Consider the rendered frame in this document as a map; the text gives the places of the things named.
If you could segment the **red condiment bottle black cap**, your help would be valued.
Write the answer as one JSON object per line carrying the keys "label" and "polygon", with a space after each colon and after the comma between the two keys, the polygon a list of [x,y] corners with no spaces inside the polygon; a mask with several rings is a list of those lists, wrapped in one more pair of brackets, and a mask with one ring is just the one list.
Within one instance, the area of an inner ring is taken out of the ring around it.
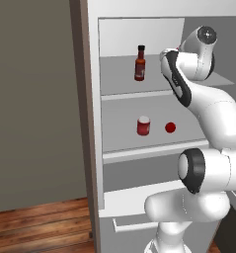
{"label": "red condiment bottle black cap", "polygon": [[145,46],[140,44],[138,46],[138,55],[135,60],[134,79],[136,81],[143,81],[145,75],[145,58],[144,58]]}

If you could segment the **white fridge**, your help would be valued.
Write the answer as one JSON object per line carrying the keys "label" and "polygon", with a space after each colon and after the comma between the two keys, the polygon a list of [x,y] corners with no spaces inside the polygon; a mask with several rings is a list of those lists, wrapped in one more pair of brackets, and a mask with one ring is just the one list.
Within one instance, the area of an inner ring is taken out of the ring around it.
{"label": "white fridge", "polygon": [[[92,77],[98,253],[144,253],[158,223],[147,216],[145,200],[185,187],[178,175],[182,152],[105,164],[102,140],[100,58],[158,55],[177,49],[198,27],[215,30],[214,68],[201,82],[229,94],[236,78],[236,0],[88,0]],[[220,220],[194,222],[183,237],[192,253],[206,253]]]}

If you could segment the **red round tomato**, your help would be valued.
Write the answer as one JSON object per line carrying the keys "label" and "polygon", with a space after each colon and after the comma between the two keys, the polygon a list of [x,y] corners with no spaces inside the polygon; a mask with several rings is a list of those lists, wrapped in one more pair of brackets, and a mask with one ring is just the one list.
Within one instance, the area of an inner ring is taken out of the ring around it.
{"label": "red round tomato", "polygon": [[165,131],[167,133],[172,133],[176,130],[176,125],[172,122],[169,122],[165,125]]}

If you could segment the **white fridge shelf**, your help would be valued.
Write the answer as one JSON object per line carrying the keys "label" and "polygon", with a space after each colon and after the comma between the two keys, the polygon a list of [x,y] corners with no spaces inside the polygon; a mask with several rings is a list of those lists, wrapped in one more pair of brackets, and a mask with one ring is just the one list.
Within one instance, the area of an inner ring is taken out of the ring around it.
{"label": "white fridge shelf", "polygon": [[[141,116],[151,121],[147,135],[137,133]],[[165,131],[169,122],[172,133]],[[105,164],[208,147],[196,117],[173,95],[103,101],[102,140]]]}
{"label": "white fridge shelf", "polygon": [[173,91],[160,72],[158,55],[146,55],[145,79],[134,80],[135,57],[100,58],[100,85],[103,101],[172,95]]}

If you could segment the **red can white lid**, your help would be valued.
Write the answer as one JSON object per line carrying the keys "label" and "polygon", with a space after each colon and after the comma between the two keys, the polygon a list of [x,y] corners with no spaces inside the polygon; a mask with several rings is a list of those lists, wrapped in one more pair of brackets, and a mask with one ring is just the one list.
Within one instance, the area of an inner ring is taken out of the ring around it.
{"label": "red can white lid", "polygon": [[141,116],[137,120],[137,133],[139,135],[147,135],[150,131],[150,119],[146,116]]}

